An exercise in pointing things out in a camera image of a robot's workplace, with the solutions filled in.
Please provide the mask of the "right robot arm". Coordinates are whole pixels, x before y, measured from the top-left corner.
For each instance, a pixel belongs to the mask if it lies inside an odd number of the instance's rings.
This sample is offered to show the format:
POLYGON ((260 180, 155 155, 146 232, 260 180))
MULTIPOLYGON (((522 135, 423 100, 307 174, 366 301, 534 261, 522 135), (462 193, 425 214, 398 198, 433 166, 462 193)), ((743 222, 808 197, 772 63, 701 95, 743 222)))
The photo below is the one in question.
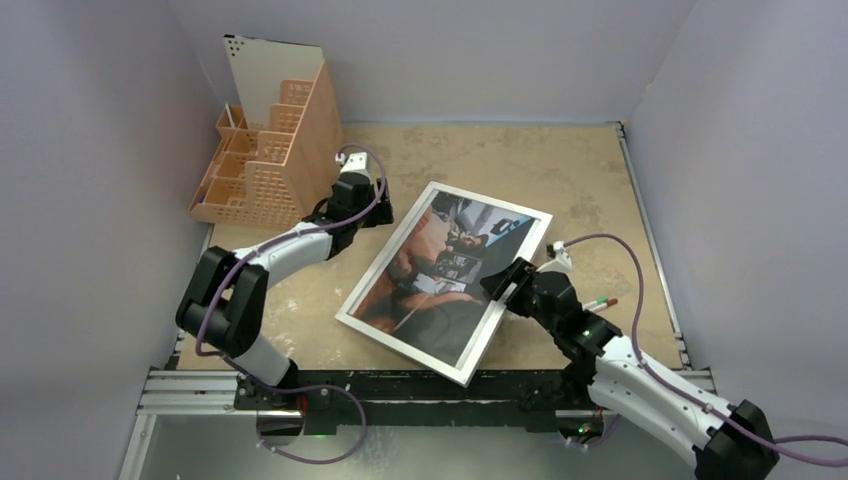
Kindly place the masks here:
POLYGON ((534 319, 569 359, 561 381, 576 407, 591 401, 620 414, 679 455, 698 479, 764 479, 778 453, 752 440, 773 438, 763 411, 732 404, 638 352, 630 337, 585 309, 566 274, 518 258, 484 277, 487 297, 534 319))

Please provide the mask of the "orange plastic file organizer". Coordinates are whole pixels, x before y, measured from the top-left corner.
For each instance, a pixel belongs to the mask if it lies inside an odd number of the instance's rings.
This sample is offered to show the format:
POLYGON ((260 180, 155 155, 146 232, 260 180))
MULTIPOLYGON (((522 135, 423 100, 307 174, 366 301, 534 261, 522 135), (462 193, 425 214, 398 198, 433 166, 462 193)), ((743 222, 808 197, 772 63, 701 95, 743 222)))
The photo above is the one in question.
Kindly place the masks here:
POLYGON ((251 127, 239 105, 216 123, 220 142, 188 213, 208 224, 288 229, 323 199, 340 173, 343 128, 328 63, 312 80, 285 79, 270 125, 251 127))

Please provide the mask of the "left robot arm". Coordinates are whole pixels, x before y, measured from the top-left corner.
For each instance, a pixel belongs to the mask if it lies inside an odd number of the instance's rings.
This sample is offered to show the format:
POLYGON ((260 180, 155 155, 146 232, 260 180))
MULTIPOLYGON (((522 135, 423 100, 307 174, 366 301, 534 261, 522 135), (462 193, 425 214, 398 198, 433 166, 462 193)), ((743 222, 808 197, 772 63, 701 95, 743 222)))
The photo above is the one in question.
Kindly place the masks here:
POLYGON ((268 290, 290 275, 349 247, 363 228, 389 225, 393 208, 385 178, 343 173, 329 197, 290 230, 260 244, 201 255, 175 315, 199 355, 218 356, 260 383, 272 408, 297 399, 297 364, 261 333, 268 290))

